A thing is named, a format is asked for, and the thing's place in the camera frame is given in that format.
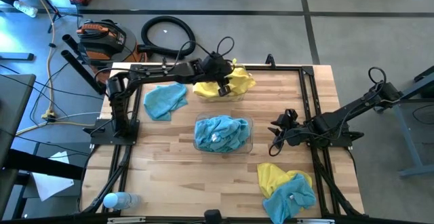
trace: blue cloth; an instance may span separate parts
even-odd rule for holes
[[[262,201],[265,211],[274,224],[292,218],[300,209],[309,208],[316,203],[315,194],[302,174],[278,187],[269,199]]]
[[[155,121],[170,121],[170,111],[187,105],[185,94],[187,88],[184,84],[175,83],[168,86],[157,86],[144,95],[144,110]]]
[[[203,119],[195,126],[196,147],[207,152],[229,153],[242,147],[249,136],[249,123],[228,115]]]

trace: plastic bottle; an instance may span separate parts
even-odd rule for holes
[[[104,197],[103,203],[107,208],[124,210],[137,207],[140,203],[140,196],[126,192],[109,193]]]

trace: coiled hose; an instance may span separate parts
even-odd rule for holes
[[[190,27],[184,21],[182,21],[178,18],[172,17],[172,16],[159,16],[159,17],[153,18],[152,20],[149,20],[142,27],[142,40],[143,40],[144,45],[138,46],[139,52],[156,53],[156,54],[162,54],[164,56],[168,56],[170,58],[176,58],[179,50],[171,50],[168,48],[159,47],[159,46],[155,45],[154,43],[152,43],[148,38],[149,29],[152,26],[159,24],[159,23],[162,23],[162,22],[170,22],[170,23],[176,24],[177,26],[181,27],[186,32],[186,34],[189,36],[189,40],[192,41],[192,42],[190,42],[190,45],[187,49],[182,50],[180,52],[179,59],[183,59],[185,56],[187,56],[187,55],[189,55],[195,51],[195,48],[196,48],[195,34],[193,33],[193,31],[190,29]]]

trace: wooden table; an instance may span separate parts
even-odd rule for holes
[[[116,63],[114,67],[129,68],[130,65]],[[336,110],[340,106],[331,66],[317,65],[314,71],[322,112]],[[202,217],[205,210],[219,209],[225,217],[267,217],[262,207],[264,196],[258,186],[257,164],[272,162],[285,171],[303,170],[315,179],[311,152],[305,144],[297,147],[285,145],[278,156],[268,155],[268,147],[274,138],[267,130],[271,121],[289,108],[297,111],[298,121],[305,120],[297,72],[250,73],[257,84],[241,102],[203,103],[193,94],[192,85],[187,85],[189,104],[173,112],[170,122],[154,122],[143,107],[140,109],[140,132],[133,147],[125,190],[139,194],[142,204],[135,210],[123,210],[122,215]],[[311,98],[309,81],[307,85]],[[144,85],[142,97],[156,86]],[[111,118],[110,111],[106,98],[101,117]],[[207,112],[250,116],[254,120],[252,152],[214,155],[196,150],[193,146],[195,120],[199,113]],[[90,159],[83,184],[82,208],[89,206],[106,183],[112,153],[113,146],[101,146]],[[348,152],[330,148],[330,157],[336,184],[353,207],[363,212]],[[327,205],[332,211],[330,192],[325,183],[324,186]],[[297,217],[320,216],[317,201],[314,207],[302,211]]]

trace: yellow cloth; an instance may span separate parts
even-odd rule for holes
[[[247,73],[244,68],[235,68],[234,71],[227,76],[229,78],[229,87],[231,93],[228,96],[236,96],[246,93],[247,90],[256,85],[252,76]],[[206,98],[218,97],[217,82],[198,82],[193,86],[193,92]]]
[[[293,179],[297,173],[302,174],[309,186],[312,187],[312,178],[301,170],[290,170],[284,172],[272,163],[259,164],[258,182],[260,190],[266,198],[269,198],[278,187]]]

